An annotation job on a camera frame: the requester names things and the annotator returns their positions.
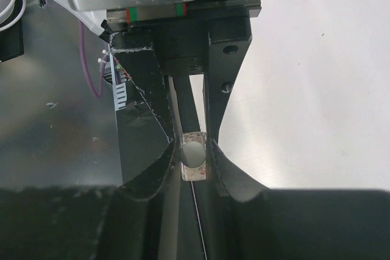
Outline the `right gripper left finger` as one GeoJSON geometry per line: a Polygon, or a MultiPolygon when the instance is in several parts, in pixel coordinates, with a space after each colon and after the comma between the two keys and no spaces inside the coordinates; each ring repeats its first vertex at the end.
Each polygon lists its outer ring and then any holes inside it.
{"type": "Polygon", "coordinates": [[[175,259],[178,144],[128,183],[1,190],[2,259],[175,259]]]}

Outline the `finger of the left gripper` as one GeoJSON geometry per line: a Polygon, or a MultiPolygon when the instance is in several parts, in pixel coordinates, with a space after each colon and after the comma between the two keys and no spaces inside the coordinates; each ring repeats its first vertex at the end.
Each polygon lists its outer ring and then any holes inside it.
{"type": "Polygon", "coordinates": [[[167,142],[177,147],[170,96],[152,32],[115,32],[110,35],[110,51],[130,76],[134,87],[165,134],[167,142]]]}
{"type": "Polygon", "coordinates": [[[218,141],[222,119],[251,41],[250,32],[226,40],[210,38],[204,72],[204,103],[207,134],[215,141],[218,141]]]}

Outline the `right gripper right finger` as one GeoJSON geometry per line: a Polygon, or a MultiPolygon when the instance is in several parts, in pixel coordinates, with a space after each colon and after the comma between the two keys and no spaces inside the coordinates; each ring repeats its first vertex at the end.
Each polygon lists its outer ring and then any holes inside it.
{"type": "Polygon", "coordinates": [[[388,259],[389,192],[271,189],[210,149],[211,259],[388,259]]]}

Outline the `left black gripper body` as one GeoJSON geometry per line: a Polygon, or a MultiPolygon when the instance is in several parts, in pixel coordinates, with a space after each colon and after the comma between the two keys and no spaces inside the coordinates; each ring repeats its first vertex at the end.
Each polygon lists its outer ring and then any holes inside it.
{"type": "Polygon", "coordinates": [[[126,76],[237,75],[261,0],[195,0],[110,10],[101,38],[126,76]]]}

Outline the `clear nail polish bottle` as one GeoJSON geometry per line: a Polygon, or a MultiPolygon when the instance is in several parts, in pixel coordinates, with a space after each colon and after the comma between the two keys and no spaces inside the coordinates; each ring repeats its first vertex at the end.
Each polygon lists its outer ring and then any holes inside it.
{"type": "Polygon", "coordinates": [[[184,181],[206,179],[206,142],[205,132],[182,133],[180,136],[180,162],[184,181]]]}

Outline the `white nail polish cap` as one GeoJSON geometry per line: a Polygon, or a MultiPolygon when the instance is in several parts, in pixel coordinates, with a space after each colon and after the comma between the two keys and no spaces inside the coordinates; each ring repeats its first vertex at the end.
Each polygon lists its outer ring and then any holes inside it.
{"type": "Polygon", "coordinates": [[[189,168],[201,167],[206,159],[204,145],[197,141],[190,141],[183,144],[180,150],[181,162],[189,168]]]}

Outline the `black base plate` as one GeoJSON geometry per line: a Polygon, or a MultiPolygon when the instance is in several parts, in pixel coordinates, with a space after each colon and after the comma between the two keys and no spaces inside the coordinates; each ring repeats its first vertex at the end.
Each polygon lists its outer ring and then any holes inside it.
{"type": "Polygon", "coordinates": [[[122,186],[111,210],[109,259],[208,259],[198,184],[182,177],[181,136],[200,125],[189,77],[163,81],[159,115],[129,102],[116,115],[122,186]]]}

